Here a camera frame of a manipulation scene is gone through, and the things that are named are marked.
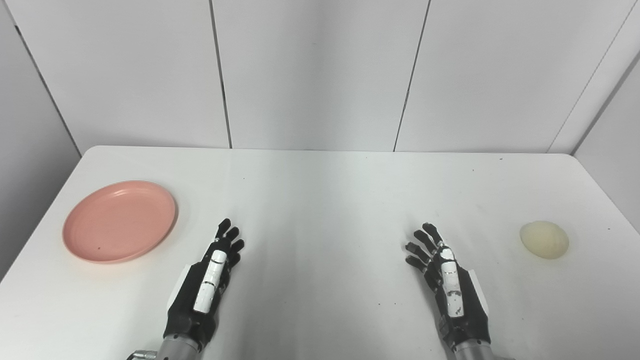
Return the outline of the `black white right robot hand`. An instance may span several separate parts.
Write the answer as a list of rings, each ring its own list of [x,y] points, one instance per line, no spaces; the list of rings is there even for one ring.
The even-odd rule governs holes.
[[[489,316],[470,271],[459,265],[434,224],[423,223],[413,236],[416,242],[405,245],[405,261],[434,293],[444,343],[453,353],[464,346],[490,346]]]

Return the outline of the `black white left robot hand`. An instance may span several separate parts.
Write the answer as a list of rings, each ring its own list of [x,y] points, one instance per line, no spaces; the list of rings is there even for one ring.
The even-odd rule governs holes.
[[[199,354],[213,339],[215,315],[245,246],[239,234],[231,220],[224,219],[201,260],[190,265],[167,310],[164,343],[180,341]]]

